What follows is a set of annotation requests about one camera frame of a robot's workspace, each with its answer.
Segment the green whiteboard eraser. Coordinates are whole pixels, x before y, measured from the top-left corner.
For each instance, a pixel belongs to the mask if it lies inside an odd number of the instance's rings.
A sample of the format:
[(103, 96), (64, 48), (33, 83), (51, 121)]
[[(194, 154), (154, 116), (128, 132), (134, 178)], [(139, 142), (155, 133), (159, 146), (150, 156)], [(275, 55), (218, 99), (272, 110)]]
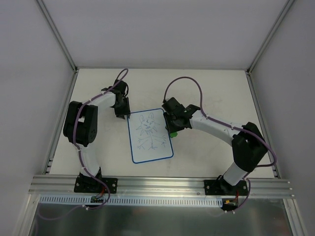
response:
[(169, 134), (170, 138), (175, 138), (178, 136), (178, 133), (177, 132), (173, 132), (173, 133), (170, 133)]

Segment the blue framed small whiteboard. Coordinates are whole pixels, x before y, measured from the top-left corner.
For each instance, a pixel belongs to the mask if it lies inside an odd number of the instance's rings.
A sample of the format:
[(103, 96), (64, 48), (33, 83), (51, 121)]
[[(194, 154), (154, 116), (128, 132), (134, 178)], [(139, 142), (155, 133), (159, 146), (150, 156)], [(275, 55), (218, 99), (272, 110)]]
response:
[(174, 156), (161, 108), (132, 112), (127, 119), (131, 158), (134, 164)]

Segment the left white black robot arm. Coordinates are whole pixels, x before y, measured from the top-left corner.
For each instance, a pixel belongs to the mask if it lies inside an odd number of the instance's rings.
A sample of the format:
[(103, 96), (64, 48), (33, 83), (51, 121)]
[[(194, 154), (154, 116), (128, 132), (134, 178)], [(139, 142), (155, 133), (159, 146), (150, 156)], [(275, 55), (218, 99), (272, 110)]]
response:
[(97, 136), (98, 115), (112, 108), (117, 118), (129, 118), (128, 92), (127, 83), (116, 79), (113, 86), (102, 89), (90, 100), (84, 103), (72, 101), (68, 106), (63, 135), (77, 150), (81, 165), (79, 178), (86, 179), (85, 186), (91, 192), (102, 188), (101, 167), (92, 148)]

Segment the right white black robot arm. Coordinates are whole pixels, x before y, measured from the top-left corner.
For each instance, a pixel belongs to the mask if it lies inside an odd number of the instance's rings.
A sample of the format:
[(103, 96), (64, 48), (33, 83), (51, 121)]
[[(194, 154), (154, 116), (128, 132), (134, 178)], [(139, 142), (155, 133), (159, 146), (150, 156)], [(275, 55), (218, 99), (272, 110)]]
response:
[(170, 136), (184, 129), (196, 129), (213, 135), (231, 146), (233, 163), (215, 183), (215, 188), (226, 195), (231, 195), (237, 190), (237, 184), (258, 166), (268, 151), (254, 123), (248, 122), (237, 127), (206, 115), (198, 106), (190, 104), (184, 107), (174, 97), (164, 100), (162, 107)]

